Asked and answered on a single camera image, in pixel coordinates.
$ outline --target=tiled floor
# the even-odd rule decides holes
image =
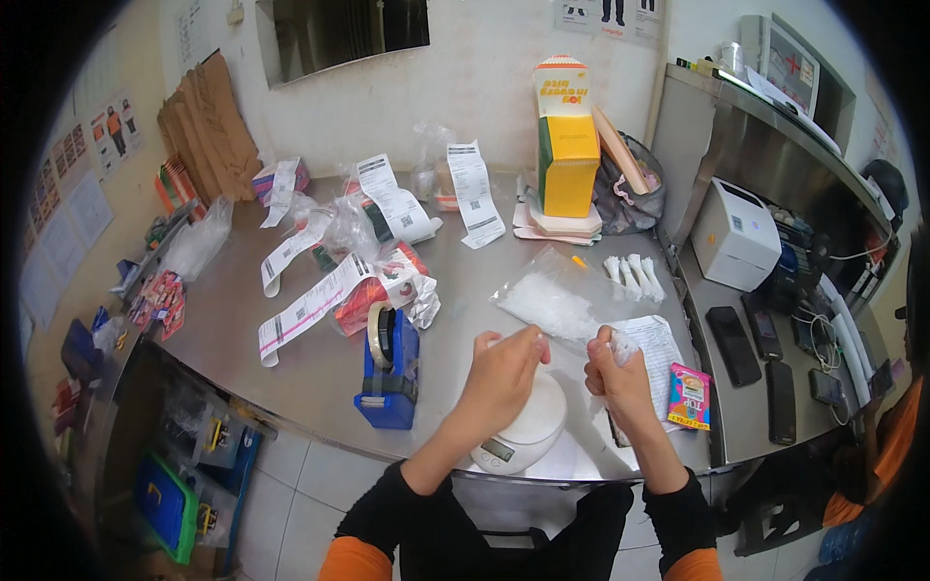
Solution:
[[[345,511],[387,467],[383,462],[286,432],[263,446],[257,466],[237,549],[242,564],[240,578],[245,581],[315,579]],[[741,479],[739,473],[727,473],[700,481],[704,496],[716,504]],[[471,478],[455,480],[456,497],[478,528],[506,531],[536,526],[549,538],[575,518],[575,503],[588,492]],[[635,500],[611,578],[658,581],[662,551],[644,513],[642,485],[634,486],[633,492]],[[817,564],[823,531],[747,558],[733,554],[737,535],[717,541],[724,578],[802,581]],[[400,579],[396,564],[394,579]]]

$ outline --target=black sleeve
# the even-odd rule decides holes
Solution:
[[[401,464],[395,462],[384,475],[362,495],[336,529],[336,536],[354,536],[373,545],[394,562],[394,549],[414,526],[419,514],[429,511],[438,497],[451,494],[452,479],[445,477],[432,495],[420,496],[407,486],[401,475]]]
[[[652,519],[662,546],[658,570],[665,576],[672,565],[696,548],[717,548],[713,513],[690,468],[688,483],[678,492],[654,495],[643,487],[645,513]]]

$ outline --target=hand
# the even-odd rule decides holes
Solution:
[[[622,367],[614,362],[614,353],[608,347],[613,328],[604,325],[597,338],[588,342],[588,358],[584,372],[588,376],[585,386],[594,395],[607,399],[607,410],[628,437],[644,430],[661,428],[652,404],[649,376],[645,371],[643,351],[637,350]]]
[[[472,369],[448,418],[472,447],[516,419],[529,399],[539,363],[550,361],[549,341],[534,324],[488,347],[489,341],[500,338],[494,331],[475,338]]]

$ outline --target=person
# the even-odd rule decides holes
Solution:
[[[116,151],[120,157],[126,155],[126,142],[123,141],[123,122],[119,120],[119,113],[113,107],[107,107],[107,131],[113,139]]]
[[[614,0],[614,6],[617,7],[617,26],[625,26],[623,24],[623,0]],[[601,22],[610,21],[610,0],[604,0],[604,15],[601,17]]]
[[[905,308],[895,316],[903,319]],[[823,526],[850,522],[875,502],[904,462],[917,424],[923,377],[911,361],[907,331],[904,351],[913,380],[878,424],[881,399],[865,405],[863,446],[856,444],[849,429],[839,429],[837,445],[827,446],[826,454],[817,446],[802,444],[767,457],[726,499],[724,508],[714,511],[717,535],[735,533],[744,517],[776,495],[796,495],[808,510],[822,515]]]
[[[656,418],[643,354],[637,351],[617,367],[607,346],[610,334],[610,327],[601,327],[588,346],[585,385],[605,396],[608,411],[632,442],[645,479],[646,512],[662,546],[659,571],[666,581],[722,579],[711,509]],[[609,482],[588,493],[577,502],[572,523],[516,561],[488,546],[452,494],[452,468],[512,423],[539,363],[550,361],[549,344],[535,325],[489,347],[498,339],[490,331],[475,339],[472,368],[455,408],[415,454],[387,467],[346,514],[321,581],[387,581],[398,546],[407,581],[610,578],[632,505],[629,485]]]

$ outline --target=scale display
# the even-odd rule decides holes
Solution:
[[[494,438],[491,438],[490,440],[481,444],[481,448],[487,452],[490,452],[494,456],[497,456],[504,462],[510,462],[511,458],[513,457],[513,449],[498,442]]]

